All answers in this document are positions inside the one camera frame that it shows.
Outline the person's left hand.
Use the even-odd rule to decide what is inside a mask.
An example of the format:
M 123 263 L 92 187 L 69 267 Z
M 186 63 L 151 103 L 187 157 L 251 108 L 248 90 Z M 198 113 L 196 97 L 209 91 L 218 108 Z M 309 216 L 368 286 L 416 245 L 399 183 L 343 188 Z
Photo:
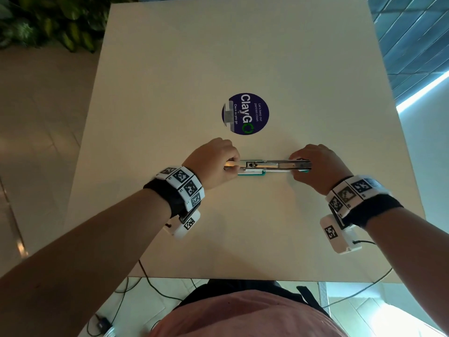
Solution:
M 223 141 L 231 140 L 224 140 L 220 137 L 212 139 L 194 150 L 182 163 L 183 167 L 195 174 L 205 190 L 214 189 L 233 180 L 223 179 L 223 171 L 225 170 Z

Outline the person's right hand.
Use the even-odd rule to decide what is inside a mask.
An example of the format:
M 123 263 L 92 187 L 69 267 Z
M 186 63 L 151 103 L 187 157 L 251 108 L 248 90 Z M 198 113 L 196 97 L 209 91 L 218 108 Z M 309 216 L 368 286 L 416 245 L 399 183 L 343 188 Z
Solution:
M 311 161 L 312 168 L 308 172 L 311 176 L 311 183 L 304 183 L 312 187 L 323 196 L 328 193 L 343 180 L 352 177 L 354 174 L 346 164 L 328 147 L 308 144 L 305 147 L 312 147 Z

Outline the metal stapler teal base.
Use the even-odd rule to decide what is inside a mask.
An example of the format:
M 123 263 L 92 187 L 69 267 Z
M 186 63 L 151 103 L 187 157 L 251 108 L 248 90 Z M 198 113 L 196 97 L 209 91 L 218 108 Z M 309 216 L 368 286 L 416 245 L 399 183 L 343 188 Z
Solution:
M 307 159 L 297 159 L 297 160 L 240 160 L 227 161 L 224 169 L 232 169 L 238 166 L 240 176 L 252 176 L 260 175 L 263 176 L 266 173 L 285 173 L 292 170 L 300 172 L 309 172 L 312 168 L 311 161 Z

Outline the person's left forearm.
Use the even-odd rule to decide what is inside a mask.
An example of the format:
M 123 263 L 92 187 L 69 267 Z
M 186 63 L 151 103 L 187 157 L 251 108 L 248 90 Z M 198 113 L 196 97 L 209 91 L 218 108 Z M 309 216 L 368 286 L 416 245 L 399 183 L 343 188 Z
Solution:
M 143 189 L 16 265 L 0 278 L 0 337 L 77 337 L 170 216 Z

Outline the person's right forearm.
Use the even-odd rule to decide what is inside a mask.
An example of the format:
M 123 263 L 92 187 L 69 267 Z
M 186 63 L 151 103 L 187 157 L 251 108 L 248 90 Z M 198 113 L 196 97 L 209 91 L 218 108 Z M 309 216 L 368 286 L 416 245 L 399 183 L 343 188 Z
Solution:
M 419 305 L 449 336 L 449 234 L 405 208 L 371 218 L 365 231 Z

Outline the round purple sticker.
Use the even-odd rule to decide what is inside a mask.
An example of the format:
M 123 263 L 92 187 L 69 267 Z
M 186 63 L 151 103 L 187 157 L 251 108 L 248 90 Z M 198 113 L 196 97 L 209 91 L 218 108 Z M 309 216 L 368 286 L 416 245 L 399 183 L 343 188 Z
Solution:
M 269 114 L 263 98 L 244 92 L 231 96 L 224 103 L 221 117 L 232 133 L 248 136 L 260 132 L 266 126 Z

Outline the black wristband with marker tiles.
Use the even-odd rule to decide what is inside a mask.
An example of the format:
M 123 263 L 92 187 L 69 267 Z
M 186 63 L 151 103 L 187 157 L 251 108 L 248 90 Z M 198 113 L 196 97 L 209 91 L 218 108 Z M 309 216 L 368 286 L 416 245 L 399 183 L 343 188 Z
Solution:
M 157 173 L 143 186 L 156 192 L 171 209 L 171 218 L 185 217 L 196 211 L 205 198 L 197 175 L 185 166 L 170 166 Z
M 402 204 L 370 176 L 348 176 L 336 184 L 326 202 L 341 230 L 351 226 L 364 229 L 368 221 Z

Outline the black waist bag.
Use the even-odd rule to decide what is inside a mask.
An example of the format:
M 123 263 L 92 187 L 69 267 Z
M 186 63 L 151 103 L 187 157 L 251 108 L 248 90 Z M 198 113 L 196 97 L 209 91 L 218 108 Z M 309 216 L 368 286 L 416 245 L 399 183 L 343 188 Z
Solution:
M 237 293 L 246 290 L 258 290 L 277 295 L 318 310 L 327 317 L 330 315 L 321 307 L 311 291 L 306 286 L 298 286 L 298 293 L 293 293 L 280 286 L 274 280 L 242 280 L 242 279 L 211 279 L 206 284 L 197 287 L 178 306 L 182 307 L 200 300 Z

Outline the pink shirt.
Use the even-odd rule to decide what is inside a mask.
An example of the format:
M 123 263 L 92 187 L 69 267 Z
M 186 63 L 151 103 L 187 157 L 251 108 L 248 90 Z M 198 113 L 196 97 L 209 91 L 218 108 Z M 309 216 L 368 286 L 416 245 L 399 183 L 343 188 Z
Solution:
M 174 309 L 147 337 L 348 337 L 307 304 L 257 290 L 211 297 Z

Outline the small black power adapter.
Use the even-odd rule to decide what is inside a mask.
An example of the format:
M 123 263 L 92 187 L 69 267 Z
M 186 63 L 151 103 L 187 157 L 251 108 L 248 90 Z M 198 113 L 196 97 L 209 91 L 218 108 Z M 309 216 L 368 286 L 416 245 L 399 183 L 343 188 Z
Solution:
M 97 324 L 96 327 L 98 329 L 98 332 L 100 335 L 105 335 L 108 333 L 108 331 L 113 327 L 112 323 L 110 321 L 99 314 L 95 314 L 95 317 L 97 318 Z

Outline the green leafy plant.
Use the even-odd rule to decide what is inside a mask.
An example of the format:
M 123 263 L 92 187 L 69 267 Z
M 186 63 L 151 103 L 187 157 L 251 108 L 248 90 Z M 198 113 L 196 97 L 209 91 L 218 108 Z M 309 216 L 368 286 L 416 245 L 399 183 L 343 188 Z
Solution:
M 0 50 L 59 43 L 90 53 L 102 43 L 110 7 L 139 0 L 0 0 Z

